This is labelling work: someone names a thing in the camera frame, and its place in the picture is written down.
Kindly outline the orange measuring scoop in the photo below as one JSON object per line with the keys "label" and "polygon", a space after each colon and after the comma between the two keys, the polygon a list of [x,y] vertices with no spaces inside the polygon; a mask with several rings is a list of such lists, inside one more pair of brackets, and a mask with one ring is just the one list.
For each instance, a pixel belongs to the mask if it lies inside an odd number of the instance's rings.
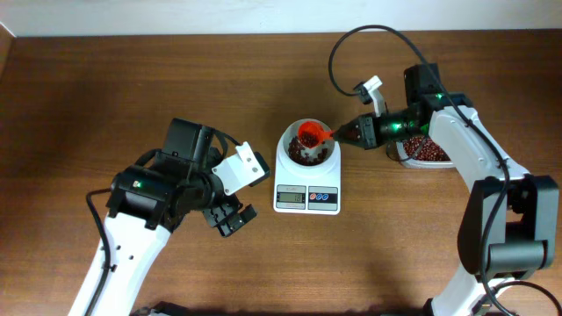
{"label": "orange measuring scoop", "polygon": [[318,147],[326,140],[332,140],[334,131],[327,130],[317,121],[308,120],[299,126],[299,142],[307,148]]}

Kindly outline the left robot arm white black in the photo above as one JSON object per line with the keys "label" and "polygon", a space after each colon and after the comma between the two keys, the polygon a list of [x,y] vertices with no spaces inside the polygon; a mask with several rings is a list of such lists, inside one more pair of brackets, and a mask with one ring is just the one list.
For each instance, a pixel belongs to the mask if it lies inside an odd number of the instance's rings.
{"label": "left robot arm white black", "polygon": [[106,217],[94,207],[94,194],[87,194],[100,242],[70,314],[130,313],[152,264],[188,213],[201,212],[227,238],[256,216],[237,191],[269,175],[267,162],[247,142],[173,119],[163,147],[113,178],[105,191]]}

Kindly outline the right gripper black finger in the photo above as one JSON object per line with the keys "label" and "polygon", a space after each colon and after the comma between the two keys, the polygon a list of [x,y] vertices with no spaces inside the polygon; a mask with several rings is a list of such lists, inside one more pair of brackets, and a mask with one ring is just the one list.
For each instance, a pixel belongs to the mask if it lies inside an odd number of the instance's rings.
{"label": "right gripper black finger", "polygon": [[360,134],[360,127],[356,121],[351,121],[347,124],[341,125],[335,134]]}
{"label": "right gripper black finger", "polygon": [[360,145],[360,135],[356,131],[339,131],[333,133],[332,138],[334,141],[338,141],[343,144],[351,146]]}

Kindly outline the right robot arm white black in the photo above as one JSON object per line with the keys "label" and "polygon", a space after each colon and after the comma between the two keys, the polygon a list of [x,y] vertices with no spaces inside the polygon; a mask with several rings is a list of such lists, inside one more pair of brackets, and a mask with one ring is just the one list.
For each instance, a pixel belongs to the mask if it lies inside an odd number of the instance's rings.
{"label": "right robot arm white black", "polygon": [[552,265],[559,188],[514,162],[479,120],[470,99],[449,93],[435,63],[404,72],[407,108],[377,109],[333,133],[335,140],[374,149],[426,136],[452,161],[470,191],[458,231],[459,267],[445,289],[423,307],[426,315],[483,315],[508,308],[498,297],[529,287],[530,277]]}

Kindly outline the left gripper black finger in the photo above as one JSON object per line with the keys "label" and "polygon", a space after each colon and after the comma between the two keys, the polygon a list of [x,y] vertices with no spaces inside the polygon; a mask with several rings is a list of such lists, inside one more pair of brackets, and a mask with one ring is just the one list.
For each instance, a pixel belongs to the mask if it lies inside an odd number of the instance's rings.
{"label": "left gripper black finger", "polygon": [[222,237],[227,238],[248,224],[257,216],[253,205],[246,206],[242,211],[228,215],[218,226]]}
{"label": "left gripper black finger", "polygon": [[242,208],[242,203],[236,195],[224,196],[214,201],[209,208],[202,211],[210,227],[222,225],[229,217]]}

